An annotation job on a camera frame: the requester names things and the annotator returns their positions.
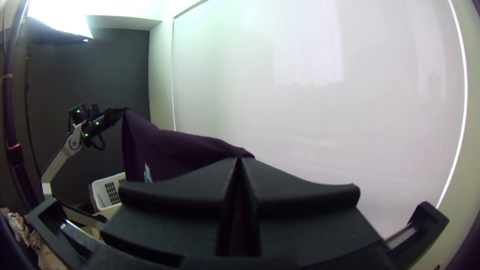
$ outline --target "robotic arm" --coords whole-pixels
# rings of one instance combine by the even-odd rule
[[[55,175],[65,162],[78,153],[82,149],[82,145],[86,147],[94,147],[100,151],[105,149],[105,141],[101,133],[108,128],[114,126],[124,115],[126,108],[108,108],[105,112],[100,113],[98,105],[93,104],[88,110],[84,104],[80,104],[71,109],[68,128],[70,129],[62,147],[56,152],[55,156],[50,160],[45,170],[41,174],[41,189],[45,198],[52,196],[51,182]],[[102,143],[99,147],[92,139],[98,137]],[[63,210],[67,217],[80,224],[101,229],[105,221],[97,216],[80,211],[67,203],[62,202]]]

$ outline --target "black cable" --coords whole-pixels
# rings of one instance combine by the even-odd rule
[[[1,20],[1,32],[3,33],[3,53],[7,52],[7,35],[5,34],[5,10],[7,9],[7,3],[3,7],[3,18]]]
[[[7,139],[5,138],[5,134],[3,136],[3,145],[5,147],[5,156],[7,157],[8,154],[7,154],[6,149],[8,149],[8,145],[7,145]],[[19,187],[19,183],[16,181],[15,173],[12,170],[12,166],[10,166],[9,163],[7,163],[7,166],[8,166],[8,171],[10,172],[11,180],[13,181],[13,185],[15,186],[16,193],[18,194],[18,197],[20,198],[20,201],[23,204],[23,207],[28,209],[29,203],[28,203],[28,201],[26,201],[26,199],[24,197],[24,194],[21,192],[21,189]]]
[[[26,122],[26,133],[28,137],[28,142],[30,144],[31,155],[33,158],[33,164],[35,165],[35,170],[38,177],[41,179],[42,174],[40,173],[39,163],[37,161],[37,156],[35,155],[34,143],[32,142],[32,133],[30,131],[30,115],[29,115],[29,99],[28,94],[30,90],[30,57],[32,56],[32,49],[30,45],[26,47],[26,58],[25,58],[25,72],[23,74],[23,80],[25,81],[25,85],[23,88],[23,105],[25,108],[25,122]]]
[[[105,140],[104,140],[104,138],[103,138],[100,134],[98,135],[98,138],[100,139],[100,142],[101,142],[101,146],[100,146],[100,147],[98,147],[97,144],[94,143],[92,140],[90,140],[90,145],[91,145],[93,148],[97,149],[98,151],[103,151],[103,150],[105,150]]]
[[[3,76],[2,84],[2,110],[3,110],[3,130],[5,133],[8,146],[8,162],[13,166],[16,179],[21,186],[21,190],[28,201],[27,211],[31,211],[39,204],[39,200],[35,195],[32,184],[30,183],[28,174],[25,170],[22,146],[17,140],[15,130],[14,110],[12,101],[13,88],[13,69],[15,46],[20,31],[20,24],[27,11],[28,0],[22,0],[18,4],[13,22],[10,28],[10,38],[7,44],[7,51],[3,56]]]

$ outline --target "purple cloth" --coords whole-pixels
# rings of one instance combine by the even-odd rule
[[[220,139],[159,129],[130,110],[123,116],[122,150],[126,179],[138,182],[175,178],[230,157],[254,158]]]

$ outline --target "white plastic basket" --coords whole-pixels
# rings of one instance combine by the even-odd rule
[[[125,181],[125,173],[122,172],[91,183],[93,198],[100,212],[108,211],[122,203],[118,190],[120,184]]]

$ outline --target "white projection screen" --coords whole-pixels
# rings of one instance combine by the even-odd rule
[[[354,183],[383,237],[439,202],[466,95],[447,0],[208,0],[172,40],[178,131]]]

